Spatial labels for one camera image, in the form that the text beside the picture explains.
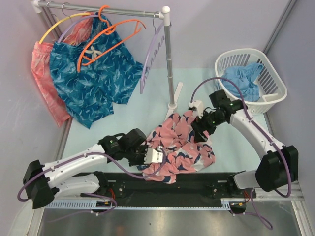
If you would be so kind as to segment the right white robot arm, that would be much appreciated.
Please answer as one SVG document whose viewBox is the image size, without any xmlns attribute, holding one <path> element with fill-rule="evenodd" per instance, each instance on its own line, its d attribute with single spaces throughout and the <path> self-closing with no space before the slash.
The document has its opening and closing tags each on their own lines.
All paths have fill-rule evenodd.
<svg viewBox="0 0 315 236">
<path fill-rule="evenodd" d="M 189 103 L 189 109 L 196 112 L 191 124 L 194 142 L 207 141 L 217 126 L 226 122 L 246 138 L 260 158 L 256 170 L 239 172 L 230 177 L 228 194 L 239 197 L 248 188 L 261 188 L 266 192 L 285 185 L 290 188 L 298 180 L 297 148 L 284 145 L 261 127 L 241 99 L 232 101 L 223 90 L 215 91 L 209 98 L 214 107 L 209 112 L 200 100 Z"/>
</svg>

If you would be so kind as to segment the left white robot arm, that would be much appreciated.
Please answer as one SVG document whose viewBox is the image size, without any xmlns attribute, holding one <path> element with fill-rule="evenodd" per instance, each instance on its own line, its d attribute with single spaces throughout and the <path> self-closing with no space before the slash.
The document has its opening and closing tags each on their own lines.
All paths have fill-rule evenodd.
<svg viewBox="0 0 315 236">
<path fill-rule="evenodd" d="M 123 158 L 129 165 L 143 165 L 152 162 L 154 150 L 149 148 L 145 134 L 138 128 L 127 134 L 108 135 L 87 150 L 59 161 L 42 164 L 39 160 L 31 162 L 23 178 L 23 190 L 32 208 L 47 206 L 55 198 L 71 195 L 86 196 L 108 193 L 109 183 L 100 171 L 80 176 L 86 168 L 117 163 Z"/>
</svg>

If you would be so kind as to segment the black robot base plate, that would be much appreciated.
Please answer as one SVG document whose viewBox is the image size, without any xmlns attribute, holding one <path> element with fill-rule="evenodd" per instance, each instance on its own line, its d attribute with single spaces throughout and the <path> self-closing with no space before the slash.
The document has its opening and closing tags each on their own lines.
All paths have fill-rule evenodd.
<svg viewBox="0 0 315 236">
<path fill-rule="evenodd" d="M 232 173 L 180 174 L 176 182 L 137 179 L 123 173 L 101 173 L 99 190 L 114 197 L 120 207 L 219 207 L 223 199 L 246 202 L 250 189 L 236 189 Z"/>
</svg>

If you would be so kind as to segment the pink shark print shorts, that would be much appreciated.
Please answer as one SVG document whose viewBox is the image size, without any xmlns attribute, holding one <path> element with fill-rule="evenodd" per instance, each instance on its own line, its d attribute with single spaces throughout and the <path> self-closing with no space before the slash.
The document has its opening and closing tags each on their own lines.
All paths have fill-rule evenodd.
<svg viewBox="0 0 315 236">
<path fill-rule="evenodd" d="M 174 113 L 154 128 L 147 137 L 151 148 L 161 146 L 166 155 L 165 164 L 140 165 L 137 167 L 146 180 L 166 184 L 176 182 L 178 174 L 191 174 L 215 163 L 215 154 L 210 138 L 206 142 L 194 142 L 191 123 L 195 115 L 187 111 L 182 115 Z"/>
</svg>

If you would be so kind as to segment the orange plastic hanger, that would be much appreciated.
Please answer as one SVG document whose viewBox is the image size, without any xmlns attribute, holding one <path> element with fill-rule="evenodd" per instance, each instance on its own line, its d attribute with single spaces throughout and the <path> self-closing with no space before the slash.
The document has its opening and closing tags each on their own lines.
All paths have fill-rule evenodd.
<svg viewBox="0 0 315 236">
<path fill-rule="evenodd" d="M 142 29 L 146 28 L 146 25 L 138 19 L 127 19 L 111 24 L 110 21 L 102 15 L 103 10 L 108 8 L 110 8 L 109 5 L 103 5 L 98 11 L 98 18 L 102 23 L 105 23 L 105 28 L 83 48 L 77 60 L 77 72 L 81 71 L 82 66 L 88 66 L 96 62 L 102 56 L 123 45 L 127 40 L 136 36 Z M 118 26 L 127 23 L 135 23 L 134 29 L 125 39 L 120 39 L 120 37 L 117 37 L 116 29 Z"/>
</svg>

